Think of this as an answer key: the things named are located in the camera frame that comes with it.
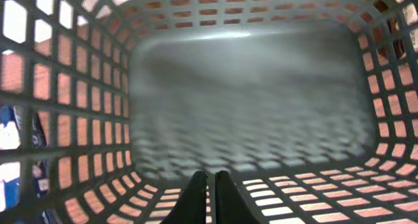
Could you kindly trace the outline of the Kleenex tissue multipack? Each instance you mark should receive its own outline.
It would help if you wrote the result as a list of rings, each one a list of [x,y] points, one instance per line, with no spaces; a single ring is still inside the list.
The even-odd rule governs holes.
[[[47,143],[38,112],[1,105],[1,223],[61,223],[57,162],[70,154]]]

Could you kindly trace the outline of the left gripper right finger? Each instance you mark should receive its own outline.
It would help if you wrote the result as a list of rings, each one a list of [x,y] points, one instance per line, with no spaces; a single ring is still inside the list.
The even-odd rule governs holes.
[[[217,224],[259,224],[226,170],[215,175]]]

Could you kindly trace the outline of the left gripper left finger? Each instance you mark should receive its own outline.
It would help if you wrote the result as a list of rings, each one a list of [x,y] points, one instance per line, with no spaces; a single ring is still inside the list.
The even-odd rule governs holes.
[[[196,171],[178,202],[161,224],[205,224],[206,185],[205,172]]]

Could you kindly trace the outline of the grey plastic basket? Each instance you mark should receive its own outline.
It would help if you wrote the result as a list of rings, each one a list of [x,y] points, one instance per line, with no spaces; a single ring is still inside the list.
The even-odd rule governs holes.
[[[417,222],[417,0],[1,0],[61,223],[161,223],[226,170],[259,223]]]

